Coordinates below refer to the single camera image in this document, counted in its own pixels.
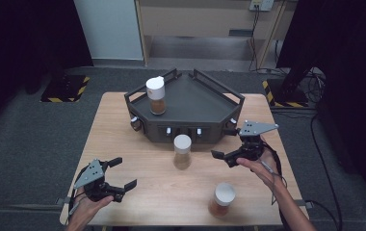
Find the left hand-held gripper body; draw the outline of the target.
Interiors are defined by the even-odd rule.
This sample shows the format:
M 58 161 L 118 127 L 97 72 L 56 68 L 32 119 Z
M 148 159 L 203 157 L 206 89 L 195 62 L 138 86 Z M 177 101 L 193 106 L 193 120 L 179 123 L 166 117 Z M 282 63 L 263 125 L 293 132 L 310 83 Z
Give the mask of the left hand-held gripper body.
M 84 189 L 84 194 L 91 201 L 99 201 L 112 196 L 115 202 L 121 202 L 125 195 L 124 188 L 112 187 L 105 181 L 105 172 L 109 161 L 92 160 L 84 167 L 76 178 L 74 189 Z

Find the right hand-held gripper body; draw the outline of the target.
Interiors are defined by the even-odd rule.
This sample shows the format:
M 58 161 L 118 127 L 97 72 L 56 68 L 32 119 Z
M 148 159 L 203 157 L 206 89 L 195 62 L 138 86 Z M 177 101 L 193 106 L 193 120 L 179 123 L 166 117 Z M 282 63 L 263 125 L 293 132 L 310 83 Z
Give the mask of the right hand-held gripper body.
M 228 154 L 225 154 L 224 161 L 229 167 L 237 166 L 238 158 L 245 158 L 250 161 L 259 159 L 266 143 L 262 140 L 261 135 L 278 128 L 277 124 L 263 123 L 246 120 L 240 129 L 238 136 L 242 142 L 241 146 Z

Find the slim spice jar round lid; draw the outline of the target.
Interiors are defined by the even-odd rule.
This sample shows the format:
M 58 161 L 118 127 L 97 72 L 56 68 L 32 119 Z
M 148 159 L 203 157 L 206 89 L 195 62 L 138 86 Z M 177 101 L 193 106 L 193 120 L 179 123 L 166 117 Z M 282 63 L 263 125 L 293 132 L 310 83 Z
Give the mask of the slim spice jar round lid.
M 173 140 L 174 159 L 173 164 L 178 169 L 187 169 L 191 164 L 192 140 L 187 135 L 178 135 Z

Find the wide orange spice jar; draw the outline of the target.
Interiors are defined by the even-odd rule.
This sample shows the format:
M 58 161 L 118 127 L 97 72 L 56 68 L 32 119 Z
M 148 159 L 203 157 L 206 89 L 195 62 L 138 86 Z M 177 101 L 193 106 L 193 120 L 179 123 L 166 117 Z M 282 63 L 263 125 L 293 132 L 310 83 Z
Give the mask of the wide orange spice jar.
M 228 183 L 220 183 L 215 189 L 208 204 L 208 211 L 214 217 L 224 217 L 236 197 L 235 190 Z

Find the dark grey corner rack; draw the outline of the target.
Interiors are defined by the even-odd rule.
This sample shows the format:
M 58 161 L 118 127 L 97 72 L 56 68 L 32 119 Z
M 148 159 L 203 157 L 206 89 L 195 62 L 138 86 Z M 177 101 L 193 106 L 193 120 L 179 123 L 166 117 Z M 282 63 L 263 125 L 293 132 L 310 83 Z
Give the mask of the dark grey corner rack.
M 172 142 L 180 134 L 193 143 L 217 143 L 237 126 L 245 97 L 200 70 L 164 74 L 166 111 L 150 111 L 146 87 L 124 94 L 131 127 L 152 142 Z

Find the spice jar with spouted lid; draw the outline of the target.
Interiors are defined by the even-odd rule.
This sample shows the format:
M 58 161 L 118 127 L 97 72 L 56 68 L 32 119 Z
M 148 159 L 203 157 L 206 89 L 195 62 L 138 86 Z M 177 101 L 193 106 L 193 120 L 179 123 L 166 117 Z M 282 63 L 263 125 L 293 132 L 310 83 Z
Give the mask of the spice jar with spouted lid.
M 150 111 L 161 115 L 166 110 L 165 81 L 163 76 L 153 77 L 146 81 L 146 93 L 149 98 Z

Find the person's left hand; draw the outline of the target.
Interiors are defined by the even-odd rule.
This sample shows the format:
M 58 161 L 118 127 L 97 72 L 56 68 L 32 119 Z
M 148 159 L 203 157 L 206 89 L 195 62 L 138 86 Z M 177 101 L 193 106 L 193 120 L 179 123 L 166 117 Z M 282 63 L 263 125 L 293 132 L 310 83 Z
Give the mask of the person's left hand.
M 98 213 L 98 211 L 107 205 L 109 205 L 114 198 L 110 196 L 106 196 L 99 201 L 91 201 L 87 196 L 84 194 L 84 189 L 79 188 L 76 192 L 77 198 L 75 199 L 78 207 L 75 209 L 73 214 L 70 217 L 70 220 L 85 220 L 89 223 L 94 216 Z

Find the person's right hand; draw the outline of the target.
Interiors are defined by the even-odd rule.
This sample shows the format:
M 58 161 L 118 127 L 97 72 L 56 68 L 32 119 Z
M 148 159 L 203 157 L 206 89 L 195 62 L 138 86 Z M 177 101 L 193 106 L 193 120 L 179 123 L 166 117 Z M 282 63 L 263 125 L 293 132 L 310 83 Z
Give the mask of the person's right hand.
M 285 188 L 282 178 L 278 173 L 273 152 L 268 148 L 264 149 L 262 156 L 257 161 L 238 158 L 237 163 L 254 172 L 272 192 Z

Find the black stand with striped base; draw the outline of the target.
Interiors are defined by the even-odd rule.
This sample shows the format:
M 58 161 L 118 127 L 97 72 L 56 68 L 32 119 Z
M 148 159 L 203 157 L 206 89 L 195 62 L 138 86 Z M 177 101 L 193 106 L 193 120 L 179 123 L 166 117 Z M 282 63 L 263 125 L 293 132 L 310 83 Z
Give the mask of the black stand with striped base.
M 313 64 L 308 61 L 296 62 L 283 79 L 267 79 L 263 82 L 268 103 L 274 107 L 303 108 L 308 99 L 300 89 L 300 82 L 306 77 Z
M 66 75 L 61 80 L 52 80 L 41 95 L 41 102 L 77 102 L 89 82 L 85 75 Z

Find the grey shelf label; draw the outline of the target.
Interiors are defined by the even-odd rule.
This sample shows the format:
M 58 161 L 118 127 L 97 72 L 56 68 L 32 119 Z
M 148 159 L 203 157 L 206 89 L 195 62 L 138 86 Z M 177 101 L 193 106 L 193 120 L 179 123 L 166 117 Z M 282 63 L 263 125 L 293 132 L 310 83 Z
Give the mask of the grey shelf label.
M 252 29 L 230 29 L 229 36 L 231 37 L 253 37 Z

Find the black curtain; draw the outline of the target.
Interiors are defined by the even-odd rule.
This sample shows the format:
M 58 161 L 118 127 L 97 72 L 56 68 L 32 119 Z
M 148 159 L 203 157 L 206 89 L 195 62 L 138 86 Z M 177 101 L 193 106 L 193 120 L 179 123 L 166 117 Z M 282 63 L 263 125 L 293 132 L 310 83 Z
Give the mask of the black curtain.
M 323 126 L 366 182 L 366 0 L 298 0 L 277 65 L 291 69 L 289 85 L 313 67 L 325 74 Z
M 91 64 L 74 0 L 0 0 L 0 112 L 18 88 L 37 92 L 52 67 Z

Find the white panel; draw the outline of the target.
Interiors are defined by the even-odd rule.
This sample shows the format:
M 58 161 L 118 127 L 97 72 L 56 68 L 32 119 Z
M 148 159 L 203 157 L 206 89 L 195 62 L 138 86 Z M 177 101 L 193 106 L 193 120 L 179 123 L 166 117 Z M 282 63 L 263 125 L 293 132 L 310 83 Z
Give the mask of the white panel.
M 135 0 L 74 0 L 91 57 L 144 59 Z

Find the white wall socket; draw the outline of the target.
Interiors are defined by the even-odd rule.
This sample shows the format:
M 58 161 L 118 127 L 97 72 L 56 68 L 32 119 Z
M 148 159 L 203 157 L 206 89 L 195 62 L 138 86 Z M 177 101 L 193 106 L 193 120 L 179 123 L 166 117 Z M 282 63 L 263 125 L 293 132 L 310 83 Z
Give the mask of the white wall socket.
M 261 11 L 261 12 L 269 12 L 275 0 L 250 0 L 249 10 L 250 11 Z

